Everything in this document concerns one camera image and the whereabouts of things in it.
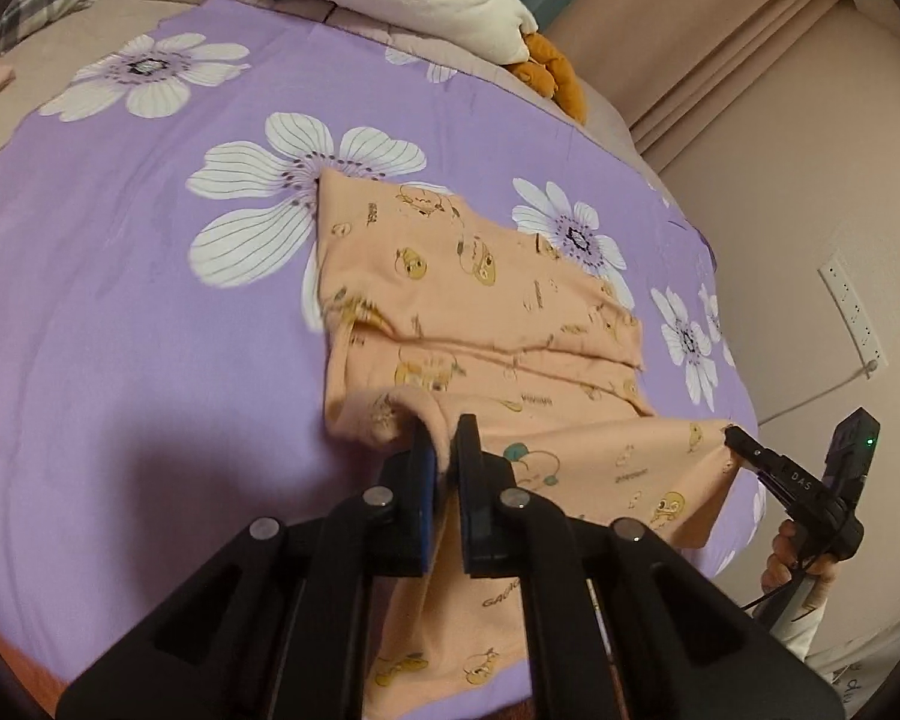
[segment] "purple bedsheet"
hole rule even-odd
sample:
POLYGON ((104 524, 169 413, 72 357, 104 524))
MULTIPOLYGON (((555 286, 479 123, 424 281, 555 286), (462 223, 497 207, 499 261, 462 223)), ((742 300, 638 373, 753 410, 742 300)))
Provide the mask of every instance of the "purple bedsheet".
MULTIPOLYGON (((41 664, 74 677, 253 517, 317 517, 370 480, 322 431, 304 271, 328 162, 544 232, 631 295, 660 413, 754 427, 700 236, 571 127, 233 1, 152 37, 81 71, 0 152, 0 631, 41 664)), ((714 575, 762 512, 741 473, 691 559, 714 575)), ((413 717, 528 694, 522 664, 413 717)))

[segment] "wall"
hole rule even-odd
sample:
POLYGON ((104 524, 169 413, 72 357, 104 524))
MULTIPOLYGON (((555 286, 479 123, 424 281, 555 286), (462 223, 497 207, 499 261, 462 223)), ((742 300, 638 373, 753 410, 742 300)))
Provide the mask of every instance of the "wall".
MULTIPOLYGON (((859 367, 817 273, 840 250, 890 365, 874 379, 775 420, 762 440, 816 474, 833 427, 859 405, 882 423, 858 509, 860 553, 844 566, 814 650, 900 617, 900 40, 844 1, 663 173, 717 252, 722 321, 758 415, 802 401, 859 367)), ((719 581, 758 579, 782 519, 719 581)))

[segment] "orange plush toy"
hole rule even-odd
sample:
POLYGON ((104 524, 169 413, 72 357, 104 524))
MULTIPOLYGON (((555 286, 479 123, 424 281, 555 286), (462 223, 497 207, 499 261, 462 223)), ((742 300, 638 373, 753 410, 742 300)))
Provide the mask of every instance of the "orange plush toy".
POLYGON ((586 124, 586 98, 573 67, 556 46, 539 32, 524 35, 530 60, 506 65, 506 69, 540 97, 554 100, 575 122, 586 124))

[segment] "power strip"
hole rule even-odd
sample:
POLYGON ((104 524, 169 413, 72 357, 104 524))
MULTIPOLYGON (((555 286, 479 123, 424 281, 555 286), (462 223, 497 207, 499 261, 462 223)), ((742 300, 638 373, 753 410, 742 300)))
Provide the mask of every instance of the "power strip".
POLYGON ((861 362, 866 365, 871 360, 876 360, 876 368, 866 371, 866 378, 874 377, 881 368, 888 365, 887 354, 876 337, 874 324, 866 315, 860 295, 857 295, 857 290, 850 283, 847 269, 839 256, 834 255, 823 264, 820 274, 837 303, 837 308, 847 324, 847 330, 850 330, 850 338, 853 338, 853 345, 860 353, 861 362))

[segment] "curtain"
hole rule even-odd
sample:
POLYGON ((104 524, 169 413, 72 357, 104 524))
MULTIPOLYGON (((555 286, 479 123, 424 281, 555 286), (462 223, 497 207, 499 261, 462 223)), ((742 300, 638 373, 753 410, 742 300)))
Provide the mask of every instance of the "curtain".
POLYGON ((655 170, 840 0, 574 0, 547 30, 655 170))

